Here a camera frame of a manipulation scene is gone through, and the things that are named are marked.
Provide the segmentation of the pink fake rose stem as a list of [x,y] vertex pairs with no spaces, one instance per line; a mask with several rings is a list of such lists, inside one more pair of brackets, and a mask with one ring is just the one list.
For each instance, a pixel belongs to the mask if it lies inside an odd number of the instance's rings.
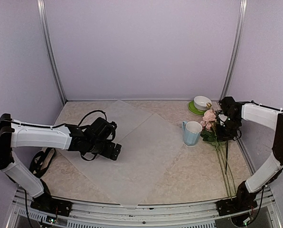
[[215,142],[217,140],[217,112],[212,108],[208,109],[203,117],[200,124],[203,129],[201,131],[202,140],[210,145],[212,145],[215,149]]
[[230,164],[228,164],[227,174],[225,174],[225,158],[226,158],[225,142],[216,141],[215,149],[217,152],[217,157],[226,188],[226,194],[229,198],[233,198],[236,195],[236,184],[230,168]]

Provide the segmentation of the light blue ceramic mug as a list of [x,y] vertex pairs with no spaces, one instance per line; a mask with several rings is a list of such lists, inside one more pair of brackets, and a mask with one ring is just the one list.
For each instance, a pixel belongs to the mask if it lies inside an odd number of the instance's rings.
[[202,125],[195,121],[183,121],[181,127],[183,130],[184,143],[187,146],[195,146],[203,129]]

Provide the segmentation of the white wrapping paper sheet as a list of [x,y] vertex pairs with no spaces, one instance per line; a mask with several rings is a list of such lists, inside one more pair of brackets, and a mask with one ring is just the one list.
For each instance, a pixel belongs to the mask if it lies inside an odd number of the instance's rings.
[[102,156],[91,160],[77,152],[60,151],[46,180],[55,196],[113,202],[126,209],[139,204],[190,201],[178,161],[184,152],[181,123],[189,118],[186,101],[70,102],[57,123],[91,123],[95,109],[106,111],[118,124],[117,161]]

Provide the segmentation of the blue fake hydrangea stem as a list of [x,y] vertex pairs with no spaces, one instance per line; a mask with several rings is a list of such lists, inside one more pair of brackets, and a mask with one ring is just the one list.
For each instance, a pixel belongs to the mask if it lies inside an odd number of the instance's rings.
[[229,153],[229,141],[225,142],[225,151],[226,151],[226,158],[225,158],[225,174],[227,174],[228,168],[228,153]]

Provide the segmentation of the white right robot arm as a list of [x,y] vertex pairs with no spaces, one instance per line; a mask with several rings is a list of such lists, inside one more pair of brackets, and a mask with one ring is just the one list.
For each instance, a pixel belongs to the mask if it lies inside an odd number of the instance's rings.
[[265,185],[283,170],[283,109],[251,102],[236,102],[226,96],[219,101],[218,141],[237,140],[251,156],[256,172],[237,189],[232,206],[242,211]]

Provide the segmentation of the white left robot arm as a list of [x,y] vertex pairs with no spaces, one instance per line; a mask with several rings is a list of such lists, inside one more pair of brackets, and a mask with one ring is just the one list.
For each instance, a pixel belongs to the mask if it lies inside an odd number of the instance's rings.
[[10,114],[0,117],[0,171],[21,186],[45,211],[56,207],[46,184],[12,152],[19,147],[46,147],[79,152],[83,160],[91,153],[117,160],[121,145],[114,143],[117,124],[98,117],[92,124],[36,125],[20,122]]

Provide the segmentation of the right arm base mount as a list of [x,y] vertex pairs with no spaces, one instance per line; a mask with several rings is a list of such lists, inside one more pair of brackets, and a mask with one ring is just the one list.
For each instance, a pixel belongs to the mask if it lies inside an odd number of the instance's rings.
[[216,202],[216,206],[219,216],[225,216],[250,210],[252,207],[256,208],[258,204],[255,200],[242,202],[239,201],[237,197],[234,197],[229,199],[221,199]]

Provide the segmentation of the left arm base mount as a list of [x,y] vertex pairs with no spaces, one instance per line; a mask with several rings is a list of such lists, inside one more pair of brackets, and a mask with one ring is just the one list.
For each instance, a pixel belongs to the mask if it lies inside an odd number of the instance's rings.
[[68,217],[71,212],[72,205],[72,202],[67,200],[55,198],[37,198],[33,199],[30,207],[39,211],[55,214],[57,216]]

